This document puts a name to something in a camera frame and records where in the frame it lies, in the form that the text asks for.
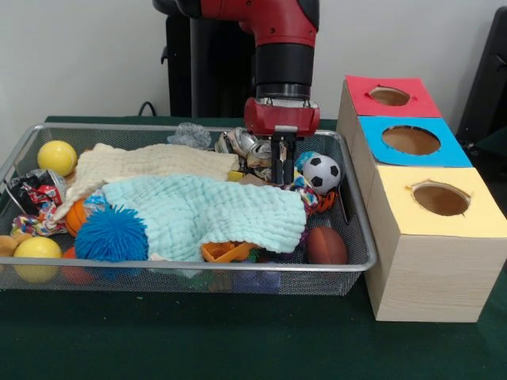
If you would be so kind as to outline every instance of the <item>metal wire basket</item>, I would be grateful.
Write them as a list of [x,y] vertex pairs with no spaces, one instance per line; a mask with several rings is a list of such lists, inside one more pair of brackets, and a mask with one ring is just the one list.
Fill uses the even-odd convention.
[[[217,139],[224,129],[210,128]],[[166,143],[176,127],[46,123],[29,129],[14,147],[0,180],[9,180],[37,167],[37,153],[48,141],[69,142],[80,154],[97,143],[134,150]],[[104,263],[91,260],[25,259],[0,257],[0,288],[64,291],[160,291],[217,292],[280,295],[346,295],[376,261],[375,243],[360,197],[345,140],[336,132],[318,131],[298,144],[299,153],[318,151],[332,157],[342,167],[340,197],[334,208],[313,215],[309,227],[330,226],[340,233],[347,246],[347,265],[308,264],[305,246],[297,247],[289,262],[276,264],[211,264],[160,261]],[[9,234],[13,218],[20,214],[15,203],[0,188],[0,234]],[[55,235],[62,250],[73,244],[70,235]],[[53,271],[56,275],[42,283],[30,283],[17,273]]]

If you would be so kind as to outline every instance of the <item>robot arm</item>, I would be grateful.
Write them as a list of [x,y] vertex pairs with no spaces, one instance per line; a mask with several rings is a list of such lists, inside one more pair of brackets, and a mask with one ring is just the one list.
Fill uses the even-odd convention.
[[[245,106],[248,130],[272,140],[273,182],[291,183],[297,138],[320,121],[310,101],[319,0],[176,0],[188,17],[237,21],[256,44],[256,98]],[[280,157],[280,144],[287,156]]]

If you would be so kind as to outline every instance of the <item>fuzzy ball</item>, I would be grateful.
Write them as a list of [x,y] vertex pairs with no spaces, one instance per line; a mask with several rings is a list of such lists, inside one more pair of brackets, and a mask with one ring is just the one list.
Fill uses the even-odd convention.
[[76,257],[112,262],[147,260],[145,229],[135,210],[107,207],[95,211],[76,237]]

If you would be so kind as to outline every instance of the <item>blue square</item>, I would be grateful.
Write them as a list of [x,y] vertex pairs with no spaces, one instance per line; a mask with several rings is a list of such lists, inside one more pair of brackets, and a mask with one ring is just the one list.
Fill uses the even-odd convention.
[[[380,116],[362,116],[359,119],[370,150],[379,162],[403,166],[472,167],[443,119]],[[397,127],[425,131],[439,140],[440,147],[429,154],[410,154],[397,150],[388,145],[383,137],[385,131]]]

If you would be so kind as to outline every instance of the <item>soccer ball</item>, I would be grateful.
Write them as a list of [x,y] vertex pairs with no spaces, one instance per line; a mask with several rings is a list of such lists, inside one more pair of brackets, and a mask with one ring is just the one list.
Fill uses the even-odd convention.
[[332,158],[316,154],[304,164],[303,175],[315,192],[324,196],[340,183],[341,170]]

